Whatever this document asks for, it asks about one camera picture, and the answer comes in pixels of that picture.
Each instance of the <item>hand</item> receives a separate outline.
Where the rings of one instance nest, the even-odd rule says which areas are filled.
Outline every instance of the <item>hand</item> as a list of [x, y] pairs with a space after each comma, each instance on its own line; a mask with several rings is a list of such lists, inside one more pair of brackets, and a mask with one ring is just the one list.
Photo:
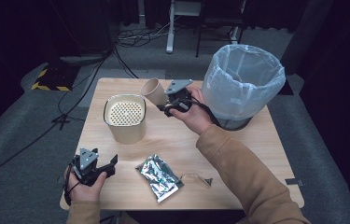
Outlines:
[[[66, 179], [67, 169], [64, 171], [64, 179]], [[76, 175], [73, 173], [73, 171], [70, 172], [67, 186], [68, 189], [70, 190], [74, 185], [77, 185], [70, 191], [70, 198], [72, 201], [98, 202], [106, 176], [107, 173], [102, 172], [96, 179], [95, 183], [89, 187], [81, 183], [78, 184], [79, 181], [76, 178]]]
[[[187, 90], [191, 93], [192, 97], [205, 105], [201, 89], [188, 86]], [[201, 135], [201, 133], [212, 124], [209, 115], [198, 105], [192, 105], [186, 113], [182, 113], [176, 109], [171, 109], [169, 112], [173, 114], [175, 118], [182, 120], [190, 130], [198, 135]]]

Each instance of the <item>beige cylindrical container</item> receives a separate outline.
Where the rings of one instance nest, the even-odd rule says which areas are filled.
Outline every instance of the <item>beige cylindrical container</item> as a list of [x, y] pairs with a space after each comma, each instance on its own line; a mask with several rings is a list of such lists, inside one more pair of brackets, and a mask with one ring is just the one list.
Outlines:
[[136, 94], [114, 95], [105, 103], [104, 120], [116, 141], [136, 143], [146, 134], [146, 101]]

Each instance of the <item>beige cup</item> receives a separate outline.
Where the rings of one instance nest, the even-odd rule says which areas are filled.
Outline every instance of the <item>beige cup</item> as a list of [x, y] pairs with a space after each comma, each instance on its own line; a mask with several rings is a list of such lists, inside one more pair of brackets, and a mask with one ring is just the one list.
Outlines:
[[136, 143], [146, 134], [146, 102], [140, 95], [121, 94], [105, 104], [105, 123], [114, 139], [123, 144]]
[[168, 96], [157, 78], [149, 79], [140, 90], [140, 94], [148, 98], [154, 105], [166, 105]]

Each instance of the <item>right hand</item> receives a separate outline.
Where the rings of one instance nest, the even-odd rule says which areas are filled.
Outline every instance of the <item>right hand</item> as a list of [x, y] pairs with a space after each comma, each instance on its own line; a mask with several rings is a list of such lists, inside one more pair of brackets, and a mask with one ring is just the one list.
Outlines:
[[[188, 86], [187, 90], [191, 93], [192, 97], [205, 105], [201, 89], [195, 86]], [[212, 124], [209, 115], [198, 105], [192, 105], [186, 113], [176, 109], [171, 109], [169, 112], [173, 114], [175, 118], [182, 120], [190, 130], [198, 135], [201, 135], [201, 133]]]

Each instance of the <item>silver pouch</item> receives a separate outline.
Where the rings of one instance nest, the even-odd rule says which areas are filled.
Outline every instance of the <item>silver pouch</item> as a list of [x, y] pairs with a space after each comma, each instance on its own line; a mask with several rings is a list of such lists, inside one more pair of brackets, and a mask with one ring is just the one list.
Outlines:
[[135, 168], [148, 181], [152, 191], [157, 196], [158, 203], [184, 186], [181, 179], [172, 172], [169, 165], [158, 155], [148, 156], [142, 164]]

